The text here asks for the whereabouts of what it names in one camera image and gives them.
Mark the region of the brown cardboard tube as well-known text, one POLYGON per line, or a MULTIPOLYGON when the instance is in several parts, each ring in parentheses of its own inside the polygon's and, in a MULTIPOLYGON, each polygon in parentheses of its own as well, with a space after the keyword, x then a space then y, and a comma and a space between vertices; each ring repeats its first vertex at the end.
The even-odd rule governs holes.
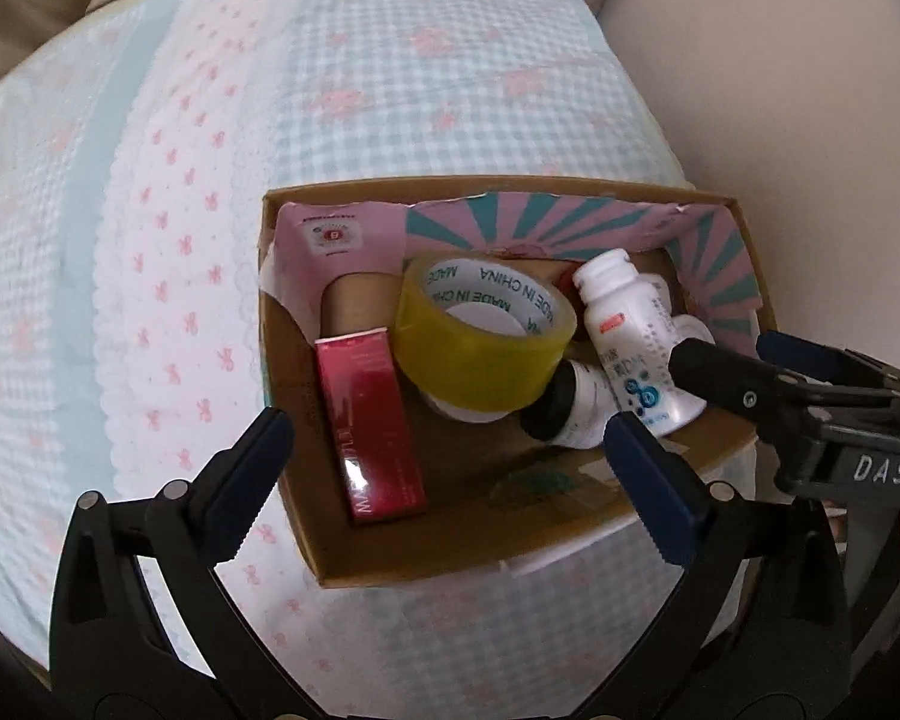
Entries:
POLYGON ((320 335, 340 337, 391 327, 402 286, 402 277, 385 273, 339 277, 323 291, 320 335))

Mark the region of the cardboard box with pink lining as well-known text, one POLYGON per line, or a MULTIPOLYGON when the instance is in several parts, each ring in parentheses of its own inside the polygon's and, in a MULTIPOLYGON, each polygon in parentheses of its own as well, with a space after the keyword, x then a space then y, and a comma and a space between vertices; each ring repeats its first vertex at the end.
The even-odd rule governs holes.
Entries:
POLYGON ((622 249, 674 307, 751 353, 774 323, 735 200, 533 176, 397 177, 263 200, 260 332, 294 421, 281 496, 325 587, 468 571, 622 517, 589 452, 532 439, 521 410, 589 358, 571 271, 622 249))

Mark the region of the white earbuds case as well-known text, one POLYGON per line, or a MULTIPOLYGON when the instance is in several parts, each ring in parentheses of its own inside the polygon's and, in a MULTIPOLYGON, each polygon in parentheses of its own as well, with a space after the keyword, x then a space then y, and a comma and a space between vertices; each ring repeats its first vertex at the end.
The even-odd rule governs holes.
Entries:
POLYGON ((660 301, 662 301, 663 307, 670 312, 671 320, 673 320, 674 328, 676 328, 676 338, 678 338, 678 341, 694 338, 695 340, 701 340, 708 344, 715 343, 709 327, 707 327, 702 320, 699 320, 692 314, 675 314, 673 312, 670 287, 668 286, 667 280, 665 280, 662 275, 645 273, 644 278, 649 283, 653 284, 653 288, 656 289, 656 294, 658 294, 660 301))

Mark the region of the white tube with blue print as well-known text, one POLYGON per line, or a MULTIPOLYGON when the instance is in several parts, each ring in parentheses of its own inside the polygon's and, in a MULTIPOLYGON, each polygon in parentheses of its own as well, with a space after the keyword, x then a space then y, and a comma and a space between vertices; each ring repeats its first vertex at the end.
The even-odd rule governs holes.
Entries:
POLYGON ((624 249, 606 250, 575 273, 583 325, 610 379, 619 411, 634 413, 656 437, 704 413, 707 403, 679 390, 668 359, 681 341, 671 314, 624 249))

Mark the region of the red capped bottle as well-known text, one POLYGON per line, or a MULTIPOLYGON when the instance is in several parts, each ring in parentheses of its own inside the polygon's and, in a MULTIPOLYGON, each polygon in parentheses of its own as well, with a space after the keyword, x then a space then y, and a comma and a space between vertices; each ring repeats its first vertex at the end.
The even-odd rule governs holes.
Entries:
POLYGON ((566 296, 567 299, 574 299, 578 296, 578 289, 575 286, 575 273, 580 268, 578 263, 571 263, 566 270, 560 273, 556 280, 556 286, 559 291, 566 296))

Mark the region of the red rectangular cosmetic box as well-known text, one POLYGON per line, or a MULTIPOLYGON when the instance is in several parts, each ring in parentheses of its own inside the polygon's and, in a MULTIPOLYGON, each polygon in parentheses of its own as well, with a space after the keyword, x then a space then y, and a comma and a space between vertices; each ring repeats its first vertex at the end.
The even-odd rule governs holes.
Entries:
POLYGON ((351 515, 385 522, 427 496, 386 328, 320 338, 318 374, 351 515))

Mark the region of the yellow packing tape roll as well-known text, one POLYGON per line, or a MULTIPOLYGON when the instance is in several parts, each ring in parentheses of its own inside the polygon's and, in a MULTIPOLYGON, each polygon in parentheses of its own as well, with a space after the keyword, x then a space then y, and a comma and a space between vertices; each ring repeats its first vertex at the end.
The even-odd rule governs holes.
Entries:
POLYGON ((421 392, 512 413, 543 394, 576 328, 559 289, 525 271, 487 257, 421 255, 404 270, 391 348, 421 392))

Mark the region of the grey jar with black lid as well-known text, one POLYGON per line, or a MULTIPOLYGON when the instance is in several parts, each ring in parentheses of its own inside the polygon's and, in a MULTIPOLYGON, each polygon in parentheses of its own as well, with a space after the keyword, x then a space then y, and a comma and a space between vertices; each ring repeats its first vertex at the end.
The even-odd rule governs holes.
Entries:
POLYGON ((563 359, 532 405, 518 411, 523 432, 543 444, 564 449, 600 447, 606 422, 617 405, 605 369, 588 362, 563 359))

